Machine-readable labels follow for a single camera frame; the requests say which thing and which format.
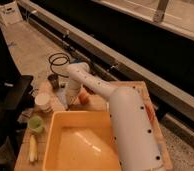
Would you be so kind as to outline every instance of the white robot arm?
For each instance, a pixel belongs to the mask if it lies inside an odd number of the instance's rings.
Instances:
[[[139,93],[131,87],[117,87],[90,75],[86,63],[67,67],[68,105],[77,97],[81,84],[109,101],[112,127],[123,171],[164,171],[161,154]]]

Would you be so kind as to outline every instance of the floor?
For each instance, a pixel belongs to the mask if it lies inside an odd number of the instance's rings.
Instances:
[[[48,57],[63,50],[26,22],[2,26],[13,59],[22,74],[34,76],[34,88],[50,74]],[[65,73],[65,68],[57,68]],[[174,171],[194,171],[194,133],[170,115],[161,122]]]

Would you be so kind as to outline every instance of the orange tray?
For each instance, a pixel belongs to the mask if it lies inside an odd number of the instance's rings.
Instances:
[[[43,171],[120,171],[107,112],[53,114]]]

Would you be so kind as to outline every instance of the wooden board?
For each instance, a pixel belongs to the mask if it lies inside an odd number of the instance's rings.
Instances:
[[[146,108],[148,108],[148,112],[151,112],[152,115],[155,116],[155,112],[149,97],[149,93],[147,91],[147,87],[144,82],[113,82],[113,84],[116,84],[118,86],[130,86],[132,88],[135,88],[140,93],[141,97],[143,98],[143,101],[145,103]],[[52,92],[52,88],[50,84],[46,81],[43,82],[39,88],[40,92],[47,92],[51,96],[51,106],[53,111],[63,111],[64,106],[60,103],[59,99],[56,97],[56,95]],[[84,106],[80,105],[79,100],[77,99],[73,106],[71,106],[70,110],[90,110],[90,111],[106,111],[107,110],[107,103],[105,100],[103,100],[100,96],[93,94],[90,95],[90,103],[86,104]],[[49,131],[49,126],[51,122],[51,117],[53,112],[50,112],[48,114],[42,113],[37,107],[34,108],[33,114],[40,115],[44,120],[44,132],[37,137],[38,141],[38,155],[39,155],[39,161],[35,164],[30,164],[28,161],[28,150],[29,150],[29,138],[31,135],[31,132],[27,129],[25,131],[25,135],[23,138],[23,142],[20,148],[19,156],[16,161],[15,165],[15,171],[41,171],[42,170],[42,163],[43,158],[45,154],[45,148],[46,148],[46,142],[47,142],[47,136]],[[172,162],[170,160],[169,153],[166,148],[166,143],[164,140],[164,137],[162,135],[161,129],[159,127],[159,123],[156,117],[154,117],[152,121],[153,131],[154,135],[156,137],[156,140],[158,142],[158,145],[161,149],[162,158],[164,161],[164,166],[166,170],[172,170]]]

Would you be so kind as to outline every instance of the cup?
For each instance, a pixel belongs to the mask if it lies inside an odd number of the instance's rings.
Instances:
[[[48,76],[48,81],[50,82],[53,90],[56,90],[59,88],[59,78],[57,74],[50,74]]]
[[[50,95],[48,93],[39,93],[35,97],[35,104],[44,112],[48,113],[51,111]]]
[[[43,131],[43,120],[40,116],[33,116],[28,120],[28,128],[33,132],[40,134]]]

